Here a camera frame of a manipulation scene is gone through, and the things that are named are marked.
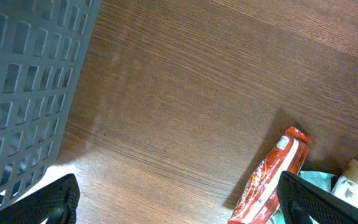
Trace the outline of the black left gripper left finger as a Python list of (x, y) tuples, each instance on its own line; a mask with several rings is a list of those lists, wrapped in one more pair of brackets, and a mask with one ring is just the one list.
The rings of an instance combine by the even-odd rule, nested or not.
[(0, 224), (75, 224), (79, 199), (76, 177), (67, 174), (0, 210)]

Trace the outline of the red snack packet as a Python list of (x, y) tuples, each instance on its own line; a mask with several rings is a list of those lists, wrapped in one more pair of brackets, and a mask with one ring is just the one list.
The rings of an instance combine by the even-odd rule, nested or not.
[(284, 171), (297, 175), (309, 153), (311, 136), (292, 126), (249, 177), (228, 224), (267, 223), (280, 208), (277, 185)]

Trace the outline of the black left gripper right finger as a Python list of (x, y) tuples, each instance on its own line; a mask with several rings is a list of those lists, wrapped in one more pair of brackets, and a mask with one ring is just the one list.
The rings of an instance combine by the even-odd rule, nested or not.
[(289, 171), (280, 175), (277, 197), (286, 223), (358, 224), (358, 208)]

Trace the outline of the teal wipes packet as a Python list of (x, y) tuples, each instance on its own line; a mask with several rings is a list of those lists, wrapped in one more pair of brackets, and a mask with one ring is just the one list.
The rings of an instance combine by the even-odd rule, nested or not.
[[(317, 186), (318, 188), (330, 193), (337, 176), (320, 171), (300, 171), (298, 176), (305, 181)], [(267, 224), (285, 224), (285, 219), (281, 208), (269, 218)]]

